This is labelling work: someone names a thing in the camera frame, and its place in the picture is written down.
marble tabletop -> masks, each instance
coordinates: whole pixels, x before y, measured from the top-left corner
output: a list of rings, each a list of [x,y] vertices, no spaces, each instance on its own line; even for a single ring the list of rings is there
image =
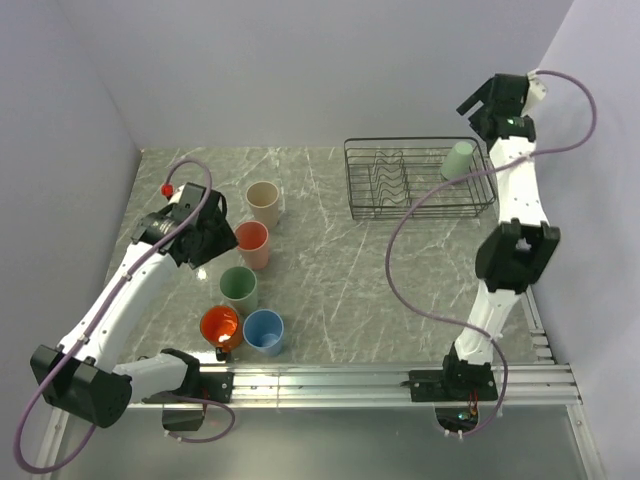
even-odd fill
[[[251,363],[440,363],[460,329],[409,312],[390,291],[384,252],[396,221],[352,220],[341,148],[146,149],[115,245],[109,276],[124,256],[144,214],[160,209],[167,167],[191,156],[211,169],[236,226],[251,218],[247,187],[269,180],[281,189],[280,222],[270,232],[269,265],[256,272],[259,303],[280,313],[285,345],[266,358],[246,344],[233,361]],[[201,183],[196,166],[178,170],[173,183]],[[410,220],[392,257],[401,292],[416,306],[465,320],[475,299],[478,245],[496,223],[492,209],[479,218]],[[199,322],[223,302],[218,281],[242,265],[228,252],[195,271],[182,266],[152,300],[127,341],[121,361],[152,356],[162,348],[209,352]],[[500,341],[512,362],[536,359],[522,306],[511,313]]]

blue cup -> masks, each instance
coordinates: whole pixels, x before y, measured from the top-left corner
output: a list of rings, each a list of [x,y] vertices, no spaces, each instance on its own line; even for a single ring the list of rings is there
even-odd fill
[[[244,340],[259,352],[275,357],[282,350],[284,322],[271,310],[256,310],[244,321]]]

black wire rack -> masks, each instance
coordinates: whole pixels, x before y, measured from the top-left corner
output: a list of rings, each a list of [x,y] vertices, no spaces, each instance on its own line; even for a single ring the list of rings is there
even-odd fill
[[[480,145],[471,137],[350,138],[344,143],[349,207],[354,220],[402,217],[413,202],[445,179],[440,167],[460,141],[473,145],[470,171],[485,170]],[[493,178],[450,186],[420,206],[414,218],[476,217],[495,201]]]

cable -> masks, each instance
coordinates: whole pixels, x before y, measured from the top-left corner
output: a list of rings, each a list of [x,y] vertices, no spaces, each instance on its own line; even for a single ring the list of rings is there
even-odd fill
[[[187,438],[187,437],[182,437],[182,436],[178,435],[175,432],[167,432],[168,436],[170,436],[171,438],[175,438],[179,442],[183,442],[183,443],[209,443],[209,442],[215,442],[216,440],[220,440],[227,433],[229,433],[231,431],[231,429],[233,428],[233,426],[235,425],[235,423],[236,423],[236,414],[235,414],[235,412],[231,409],[231,407],[229,407],[228,405],[225,405],[224,403],[216,402],[214,400],[205,400],[205,399],[201,399],[201,398],[181,397],[180,395],[173,395],[172,393],[164,393],[163,396],[164,397],[173,398],[174,400],[180,400],[180,401],[183,401],[183,402],[201,403],[202,405],[213,405],[214,407],[221,408],[222,410],[227,412],[229,414],[229,416],[231,417],[231,420],[229,421],[229,425],[227,425],[227,428],[225,428],[222,432],[218,433],[217,435],[214,435],[213,437],[209,437],[209,438]]]
[[[211,195],[211,188],[213,186],[213,180],[211,178],[211,172],[209,171],[209,169],[207,168],[207,166],[204,163],[202,163],[200,160],[197,160],[195,158],[184,158],[184,159],[174,163],[171,166],[171,168],[169,169],[169,173],[167,173],[167,179],[165,180],[165,184],[168,184],[171,181],[171,177],[173,176],[173,174],[175,173],[175,171],[179,167],[181,167],[182,165],[185,165],[187,163],[193,163],[193,164],[198,165],[202,169],[204,174],[205,174],[204,175],[205,184],[206,184],[205,185],[205,192],[204,192],[204,195],[202,196],[202,199],[200,200],[200,203],[198,203],[198,205],[193,209],[193,212],[191,212],[191,214],[182,223],[180,223],[180,225],[178,225],[178,227],[175,230],[173,230],[167,236],[161,238],[156,243],[154,243],[151,246],[151,248],[149,248],[149,250],[147,250],[138,260],[136,260],[133,263],[133,265],[131,265],[129,270],[127,270],[127,274],[129,275],[129,278],[131,278],[130,276],[133,276],[133,274],[142,265],[144,265],[144,263],[153,254],[157,253],[158,250],[160,250],[160,248],[162,248],[163,245],[165,245],[167,242],[170,242],[171,240],[173,240],[177,235],[180,234],[180,232],[182,232],[187,227],[187,225],[191,224],[196,219],[196,217],[198,216],[198,214],[200,213],[200,211],[202,210],[202,208],[206,204],[207,200],[209,199],[209,195]],[[90,338],[91,334],[96,329],[96,327],[99,325],[100,321],[102,320],[102,318],[104,317],[105,313],[109,309],[109,306],[111,305],[113,300],[116,298],[118,293],[120,293],[120,290],[127,283],[127,281],[128,281],[127,278],[121,277],[120,280],[118,281],[118,283],[116,283],[116,285],[113,287],[111,292],[109,292],[109,295],[107,295],[107,297],[105,298],[104,303],[98,309],[95,317],[93,317],[93,320],[91,320],[91,322],[89,322],[89,325],[87,326],[87,329],[84,331],[84,337]],[[36,389],[35,393],[33,394],[31,399],[27,403],[27,406],[26,406],[24,412],[20,416],[20,419],[18,421],[18,426],[16,428],[16,432],[15,432],[14,438],[13,438],[13,456],[14,456],[16,462],[18,463],[18,465],[20,466],[20,468],[22,468],[23,470],[25,470],[25,471],[27,471],[29,473],[45,474],[45,473],[55,472],[56,470],[61,469],[62,467],[67,465],[69,462],[71,462],[73,459],[75,459],[78,456],[78,454],[87,445],[87,443],[89,442],[89,439],[91,438],[91,436],[93,435],[93,433],[96,430],[96,426],[95,425],[91,425],[91,427],[89,428],[89,431],[87,432],[86,436],[80,442],[80,445],[78,446],[78,448],[76,448],[67,458],[65,458],[64,460],[62,460],[61,462],[59,462],[59,463],[57,463],[55,465],[51,465],[51,466],[48,466],[48,467],[36,467],[36,466],[31,465],[30,463],[28,463],[25,460],[24,455],[22,453],[22,447],[21,447],[22,434],[24,432],[24,427],[25,427],[25,424],[27,422],[27,419],[29,418],[31,410],[33,410],[33,407],[36,404],[36,402],[38,401],[38,399],[40,398],[40,396],[43,394],[43,392],[46,390],[46,388],[51,384],[51,382],[56,377],[56,375],[58,375],[60,370],[62,370],[64,368],[64,366],[67,363],[69,363],[69,361],[72,358],[75,357],[75,355],[78,353],[78,351],[82,348],[83,345],[84,345],[84,342],[81,339],[78,339],[78,341],[73,345],[73,347],[71,347],[71,349],[69,349],[69,351],[64,355],[64,357],[62,357],[60,362],[58,362],[58,364],[51,370],[51,372],[49,372],[49,374],[45,377],[45,379],[42,381],[42,383],[38,386],[38,388]],[[198,399],[187,399],[186,397],[181,397],[181,398],[184,399],[185,401],[189,401],[189,402],[197,401],[199,403],[202,403]],[[227,411],[230,410],[229,407],[227,407],[226,405],[222,406],[222,404],[217,404],[215,402],[213,402],[211,404],[219,406],[221,408],[224,408]],[[235,415],[232,414],[231,427],[233,426],[234,422],[235,422]],[[230,429],[231,428],[228,428],[223,433],[226,434]]]
[[[537,70],[536,74],[538,74],[538,75],[549,75],[549,76],[552,76],[552,77],[558,77],[558,78],[562,78],[564,80],[568,80],[569,82],[571,82],[574,85],[576,85],[580,90],[582,90],[582,92],[587,97],[587,100],[589,101],[589,106],[591,107],[591,125],[589,126],[589,130],[587,131],[586,135],[581,140],[579,140],[578,142],[576,142],[576,143],[574,143],[572,145],[569,145],[567,147],[557,147],[557,148],[549,148],[549,149],[539,150],[537,152],[533,152],[531,154],[531,156],[538,157],[540,155],[548,155],[548,154],[551,154],[551,153],[568,152],[569,150],[573,150],[575,148],[578,148],[578,147],[582,146],[587,140],[589,140],[591,138],[591,136],[593,135],[593,132],[594,132],[594,130],[596,128],[596,124],[598,122],[598,110],[596,108],[596,102],[595,102],[595,100],[593,98],[593,95],[591,94],[589,89],[586,87],[586,85],[584,85],[580,80],[578,80],[577,78],[572,77],[571,75],[567,75],[566,73],[557,72],[555,70]],[[411,310],[414,313],[417,313],[420,316],[423,316],[423,317],[426,317],[426,318],[430,318],[430,319],[436,320],[438,322],[447,323],[447,324],[450,324],[450,325],[456,325],[456,326],[463,327],[463,328],[470,328],[471,330],[474,330],[474,331],[484,335],[486,338],[489,339],[489,341],[491,342],[491,345],[493,345],[493,348],[498,353],[498,356],[500,357],[500,361],[502,362],[502,365],[503,365],[502,388],[500,389],[500,395],[498,396],[498,401],[496,402],[495,407],[493,408],[492,412],[489,414],[489,416],[485,420],[483,420],[475,429],[473,429],[473,430],[471,430],[469,432],[463,433],[463,436],[470,436],[470,435],[473,435],[473,434],[476,434],[476,433],[480,432],[489,423],[491,423],[491,421],[496,417],[496,415],[500,411],[500,408],[502,407],[502,403],[504,402],[504,397],[505,397],[505,395],[507,393],[507,381],[509,379],[509,367],[507,365],[507,359],[504,356],[504,353],[502,352],[502,349],[500,348],[500,346],[496,343],[496,341],[491,337],[489,332],[487,332],[486,330],[483,330],[480,327],[476,327],[475,325],[467,324],[467,322],[456,320],[454,318],[448,318],[448,317],[445,317],[445,316],[442,316],[442,315],[438,315],[437,313],[433,313],[433,312],[425,312],[425,311],[420,310],[419,308],[413,306],[411,303],[409,303],[409,301],[407,299],[405,299],[400,294],[400,292],[398,291],[398,288],[396,287],[395,283],[393,282],[393,279],[391,278],[391,249],[393,248],[393,244],[394,244],[394,242],[396,240],[396,237],[400,233],[400,230],[402,229],[402,227],[406,223],[407,219],[424,202],[426,202],[429,198],[431,198],[433,195],[438,193],[440,190],[443,190],[443,189],[445,189],[445,188],[447,188],[447,187],[449,187],[451,185],[455,185],[457,183],[465,182],[465,181],[467,181],[469,179],[472,179],[472,178],[484,177],[484,176],[487,176],[487,175],[492,175],[492,174],[495,174],[495,173],[498,173],[498,172],[502,172],[504,170],[508,170],[510,168],[513,168],[513,167],[517,167],[518,165],[520,165],[521,163],[526,162],[527,160],[530,160],[530,157],[526,157],[526,156],[519,157],[519,158],[515,159],[513,162],[507,163],[506,165],[503,165],[503,166],[498,167],[498,168],[489,168],[487,170],[479,170],[479,171],[476,171],[476,172],[472,172],[472,173],[468,173],[466,175],[463,175],[462,177],[454,178],[453,180],[446,181],[446,182],[438,185],[437,187],[433,188],[432,190],[428,191],[422,198],[420,198],[416,203],[414,203],[409,208],[407,213],[404,214],[404,216],[402,217],[402,219],[400,220],[400,222],[396,226],[395,230],[391,234],[391,238],[389,239],[389,244],[387,245],[387,253],[386,253],[385,259],[384,259],[384,268],[385,268],[385,273],[386,273],[386,276],[387,276],[387,282],[389,283],[389,287],[391,288],[391,291],[394,293],[394,295],[398,298],[398,300],[400,300],[400,302],[405,307],[407,307],[409,310]]]

pink cup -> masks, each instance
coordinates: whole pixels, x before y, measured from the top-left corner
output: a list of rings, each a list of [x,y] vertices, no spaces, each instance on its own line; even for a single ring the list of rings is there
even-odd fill
[[[235,231],[238,251],[251,270],[260,270],[269,263],[269,230],[251,220],[241,223]]]

